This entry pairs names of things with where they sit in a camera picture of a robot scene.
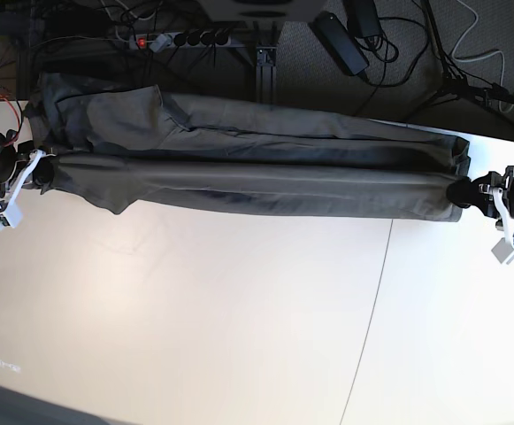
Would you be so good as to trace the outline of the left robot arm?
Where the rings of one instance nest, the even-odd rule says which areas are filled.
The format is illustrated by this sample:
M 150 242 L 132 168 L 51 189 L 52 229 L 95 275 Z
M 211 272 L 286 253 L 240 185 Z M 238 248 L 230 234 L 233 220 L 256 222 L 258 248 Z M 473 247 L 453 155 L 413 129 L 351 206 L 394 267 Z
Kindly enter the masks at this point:
M 465 177 L 449 185 L 446 196 L 462 209 L 474 206 L 496 220 L 505 242 L 514 248 L 514 166 L 508 166 L 503 174 L 491 171 L 474 180 Z

